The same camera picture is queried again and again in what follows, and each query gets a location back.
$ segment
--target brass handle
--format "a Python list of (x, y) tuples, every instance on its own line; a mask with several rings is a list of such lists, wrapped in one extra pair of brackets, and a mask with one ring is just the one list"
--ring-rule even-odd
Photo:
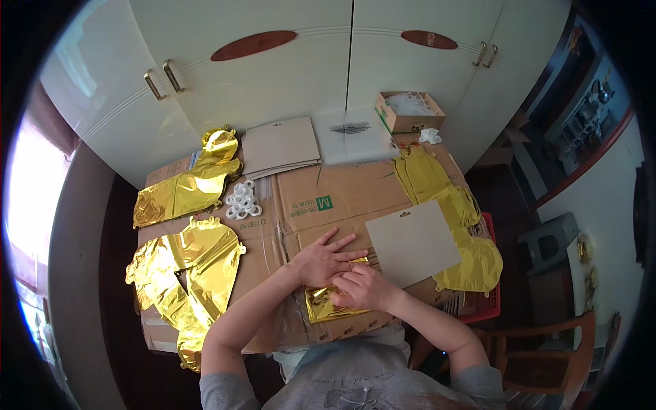
[(178, 84), (178, 80), (175, 79), (175, 76), (173, 75), (173, 72), (171, 71), (171, 67), (169, 66), (169, 63), (171, 60), (166, 60), (164, 61), (164, 64), (162, 65), (162, 68), (164, 69), (164, 72), (166, 73), (166, 76), (169, 78), (169, 81), (171, 82), (171, 85), (173, 86), (173, 89), (177, 94), (180, 94), (184, 89), (180, 88), (180, 84)]
[(488, 61), (487, 64), (483, 64), (483, 67), (485, 68), (490, 68), (490, 65), (492, 65), (492, 61), (494, 61), (494, 57), (497, 56), (497, 50), (498, 50), (497, 46), (492, 44), (492, 47), (494, 47), (494, 51), (492, 52), (492, 57), (490, 57), (490, 61)]
[(478, 66), (481, 64), (481, 60), (483, 60), (483, 54), (485, 54), (485, 48), (487, 47), (487, 44), (483, 40), (481, 40), (481, 44), (483, 45), (483, 49), (481, 50), (481, 54), (478, 55), (478, 60), (472, 63), (473, 66)]
[(155, 98), (157, 99), (157, 101), (162, 101), (166, 96), (160, 95), (159, 91), (157, 91), (157, 89), (155, 88), (155, 85), (153, 84), (153, 80), (150, 79), (150, 71), (151, 70), (146, 71), (146, 73), (144, 74), (144, 79), (146, 80), (146, 84), (148, 84), (148, 86), (150, 87), (150, 90), (153, 92), (153, 94), (155, 94)]

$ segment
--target gray t-shirt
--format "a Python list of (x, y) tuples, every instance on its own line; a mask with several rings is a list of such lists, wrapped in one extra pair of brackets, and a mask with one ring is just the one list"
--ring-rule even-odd
[[(481, 409), (505, 408), (501, 374), (493, 367), (469, 367), (447, 388), (408, 369), (398, 348), (364, 340), (330, 345), (302, 361), (296, 375), (262, 410), (458, 408), (450, 400)], [(205, 375), (200, 389), (204, 410), (260, 409), (251, 385), (233, 373)]]

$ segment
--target wardrobe door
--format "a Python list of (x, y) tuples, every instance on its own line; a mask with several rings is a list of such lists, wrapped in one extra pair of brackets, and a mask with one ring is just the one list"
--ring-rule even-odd
[(87, 3), (48, 57), (40, 80), (82, 140), (137, 188), (151, 171), (199, 150), (200, 137), (157, 72), (127, 0)]
[[(350, 0), (131, 0), (131, 4), (155, 61), (161, 67), (171, 60), (173, 75), (184, 88), (176, 99), (198, 133), (224, 124), (246, 129), (345, 105)], [(234, 41), (276, 30), (292, 33), (257, 39), (282, 43), (276, 47), (211, 60)], [(236, 45), (233, 52), (220, 53), (220, 58), (234, 57), (235, 51), (252, 46)]]
[[(448, 118), (478, 68), (472, 63), (501, 5), (502, 0), (356, 0), (348, 108), (373, 106), (380, 91), (424, 91)], [(438, 36), (426, 39), (433, 47), (401, 37), (410, 30), (446, 36), (455, 42), (449, 47), (457, 48), (435, 48), (443, 47)]]
[[(440, 128), (461, 170), (469, 168), (499, 136), (544, 70), (567, 22), (565, 0), (504, 0), (499, 22), (456, 110)], [(486, 68), (497, 46), (497, 55)]]

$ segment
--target green m logo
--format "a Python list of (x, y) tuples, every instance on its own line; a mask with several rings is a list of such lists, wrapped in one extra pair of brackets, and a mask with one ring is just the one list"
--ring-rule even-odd
[(316, 201), (317, 201), (317, 208), (319, 208), (320, 211), (325, 211), (326, 209), (333, 208), (333, 202), (330, 199), (330, 195), (320, 196), (316, 199)]

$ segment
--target oval wooden decoration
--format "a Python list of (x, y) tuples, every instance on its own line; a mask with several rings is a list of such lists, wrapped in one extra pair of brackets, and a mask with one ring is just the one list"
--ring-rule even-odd
[(401, 37), (414, 44), (432, 47), (434, 49), (455, 50), (456, 42), (445, 35), (423, 30), (408, 30), (401, 33)]
[(296, 36), (297, 34), (294, 31), (289, 30), (266, 31), (264, 33), (249, 35), (248, 37), (224, 45), (212, 54), (210, 60), (227, 61), (250, 56), (288, 43), (295, 39)]

